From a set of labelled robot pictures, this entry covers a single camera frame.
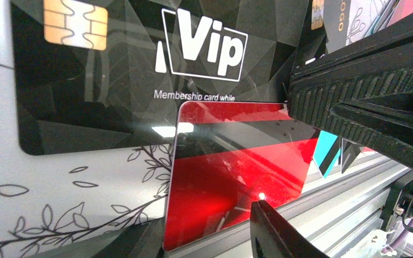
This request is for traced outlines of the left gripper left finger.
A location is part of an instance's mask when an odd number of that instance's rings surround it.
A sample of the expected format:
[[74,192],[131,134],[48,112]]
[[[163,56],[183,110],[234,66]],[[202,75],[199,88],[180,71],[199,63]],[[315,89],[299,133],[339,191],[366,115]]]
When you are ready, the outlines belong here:
[[250,234],[253,257],[328,258],[265,200],[251,205]]

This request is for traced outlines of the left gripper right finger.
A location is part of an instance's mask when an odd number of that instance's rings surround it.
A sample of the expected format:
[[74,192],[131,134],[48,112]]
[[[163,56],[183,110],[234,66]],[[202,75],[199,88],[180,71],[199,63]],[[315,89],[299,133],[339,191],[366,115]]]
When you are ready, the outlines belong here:
[[309,2],[289,114],[413,169],[413,2]]

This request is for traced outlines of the red card front edge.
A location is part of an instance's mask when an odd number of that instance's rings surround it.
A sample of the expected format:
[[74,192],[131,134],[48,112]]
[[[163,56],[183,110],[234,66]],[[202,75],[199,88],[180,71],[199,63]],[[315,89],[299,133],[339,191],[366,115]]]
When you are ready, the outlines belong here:
[[298,199],[320,134],[284,104],[194,101],[176,132],[166,251],[249,220],[253,202]]

